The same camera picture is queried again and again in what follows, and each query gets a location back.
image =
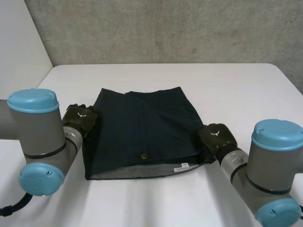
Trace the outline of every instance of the concrete wall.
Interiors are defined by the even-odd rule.
[[[0,0],[0,99],[37,87],[52,68],[23,0]]]
[[[268,62],[303,92],[302,0],[26,0],[53,65]]]

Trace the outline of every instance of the gray fabric lining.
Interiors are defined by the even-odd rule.
[[[132,178],[151,178],[168,175],[181,174],[198,168],[200,165],[189,164],[189,168],[180,170],[180,164],[159,164],[150,166],[124,166],[116,170],[106,171],[99,174],[92,174],[93,180],[109,180],[109,179],[132,179]]]

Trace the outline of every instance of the blue joint cap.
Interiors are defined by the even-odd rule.
[[[279,199],[262,206],[255,218],[263,227],[290,227],[301,216],[301,208],[293,198]]]
[[[267,119],[256,124],[251,139],[265,150],[296,150],[303,146],[303,128],[293,122]]]
[[[16,91],[8,97],[11,109],[33,114],[44,114],[59,108],[56,94],[48,89]]]
[[[60,169],[41,162],[25,165],[18,177],[21,188],[36,196],[55,193],[63,184],[64,179],[65,176]]]

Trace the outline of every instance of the white wall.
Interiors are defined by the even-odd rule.
[[[37,87],[52,64],[23,0],[0,0],[0,99]]]

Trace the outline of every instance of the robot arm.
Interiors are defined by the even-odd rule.
[[[61,120],[56,94],[47,89],[17,91],[0,101],[0,109],[0,139],[18,139],[27,163],[20,186],[30,195],[55,193],[98,115],[71,105]]]
[[[289,192],[302,172],[303,128],[275,119],[257,123],[249,156],[223,124],[205,126],[198,135],[262,226],[289,227],[300,218]]]

